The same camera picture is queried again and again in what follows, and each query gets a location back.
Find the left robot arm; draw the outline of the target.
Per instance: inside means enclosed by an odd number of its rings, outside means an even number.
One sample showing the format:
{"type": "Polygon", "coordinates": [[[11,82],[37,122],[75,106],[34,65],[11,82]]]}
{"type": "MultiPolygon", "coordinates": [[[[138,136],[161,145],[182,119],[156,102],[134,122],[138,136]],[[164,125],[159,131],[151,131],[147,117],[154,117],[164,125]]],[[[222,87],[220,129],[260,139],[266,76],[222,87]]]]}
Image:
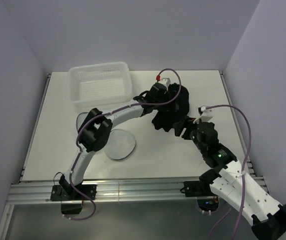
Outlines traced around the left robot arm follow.
{"type": "Polygon", "coordinates": [[[100,111],[97,108],[90,110],[78,130],[76,159],[68,171],[60,177],[61,190],[57,192],[68,200],[74,200],[79,195],[86,198],[82,186],[85,170],[96,152],[107,144],[112,128],[153,111],[176,113],[178,111],[177,98],[181,88],[181,84],[158,81],[150,90],[142,92],[120,108],[110,111],[100,111]]]}

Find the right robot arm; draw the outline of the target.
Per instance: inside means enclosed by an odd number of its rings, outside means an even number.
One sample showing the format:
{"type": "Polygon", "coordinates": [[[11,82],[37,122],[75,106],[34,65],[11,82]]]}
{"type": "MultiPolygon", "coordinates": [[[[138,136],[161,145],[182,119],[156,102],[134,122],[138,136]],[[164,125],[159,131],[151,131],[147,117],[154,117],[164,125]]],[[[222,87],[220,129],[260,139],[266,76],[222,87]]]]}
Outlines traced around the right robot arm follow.
{"type": "Polygon", "coordinates": [[[276,240],[286,232],[286,204],[271,197],[218,140],[212,122],[185,117],[173,125],[175,135],[192,140],[210,167],[196,181],[184,182],[186,197],[218,196],[239,212],[259,240],[276,240]]]}

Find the black bra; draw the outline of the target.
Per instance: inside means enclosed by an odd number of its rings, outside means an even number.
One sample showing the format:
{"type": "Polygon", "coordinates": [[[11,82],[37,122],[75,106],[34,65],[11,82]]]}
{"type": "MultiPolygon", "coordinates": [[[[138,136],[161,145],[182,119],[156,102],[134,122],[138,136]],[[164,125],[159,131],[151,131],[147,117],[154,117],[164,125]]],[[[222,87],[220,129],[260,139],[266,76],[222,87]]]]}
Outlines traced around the black bra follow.
{"type": "Polygon", "coordinates": [[[180,122],[188,115],[189,110],[189,92],[182,86],[178,97],[173,102],[157,109],[152,124],[156,130],[163,129],[165,132],[169,132],[175,123],[180,122]]]}

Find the white mesh laundry bag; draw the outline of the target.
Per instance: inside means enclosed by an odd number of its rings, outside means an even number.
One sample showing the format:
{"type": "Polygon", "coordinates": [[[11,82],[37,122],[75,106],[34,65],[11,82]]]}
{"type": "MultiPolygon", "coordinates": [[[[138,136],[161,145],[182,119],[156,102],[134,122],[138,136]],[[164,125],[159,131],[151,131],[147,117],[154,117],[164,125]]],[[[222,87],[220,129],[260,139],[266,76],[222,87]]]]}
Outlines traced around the white mesh laundry bag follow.
{"type": "Polygon", "coordinates": [[[97,109],[77,116],[77,144],[83,146],[80,153],[83,160],[90,161],[97,152],[103,150],[109,159],[122,161],[134,151],[134,135],[123,129],[114,129],[114,126],[110,117],[97,109]]]}

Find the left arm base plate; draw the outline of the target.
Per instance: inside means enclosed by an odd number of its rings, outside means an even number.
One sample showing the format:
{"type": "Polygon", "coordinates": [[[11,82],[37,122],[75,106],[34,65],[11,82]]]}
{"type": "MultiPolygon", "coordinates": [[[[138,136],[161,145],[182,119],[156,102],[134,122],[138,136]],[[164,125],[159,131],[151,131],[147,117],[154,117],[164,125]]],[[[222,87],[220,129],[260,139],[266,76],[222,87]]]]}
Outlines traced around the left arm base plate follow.
{"type": "MultiPolygon", "coordinates": [[[[76,186],[76,188],[88,196],[91,200],[95,199],[97,192],[97,186],[95,184],[79,184],[76,186]]],[[[60,185],[55,185],[52,187],[50,196],[50,201],[53,202],[80,201],[86,199],[87,198],[85,198],[79,192],[75,191],[73,188],[71,188],[71,191],[67,193],[60,185]]]]}

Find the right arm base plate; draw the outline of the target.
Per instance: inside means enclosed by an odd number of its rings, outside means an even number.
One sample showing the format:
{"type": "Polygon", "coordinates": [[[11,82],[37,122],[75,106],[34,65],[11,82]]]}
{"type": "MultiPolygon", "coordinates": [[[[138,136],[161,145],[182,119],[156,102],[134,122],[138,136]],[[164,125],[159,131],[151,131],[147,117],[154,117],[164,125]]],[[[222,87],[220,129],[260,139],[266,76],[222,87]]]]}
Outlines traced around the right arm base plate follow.
{"type": "Polygon", "coordinates": [[[185,181],[183,183],[183,187],[180,189],[182,194],[188,197],[215,197],[217,196],[210,190],[210,184],[213,181],[209,180],[193,180],[193,181],[185,181]]]}

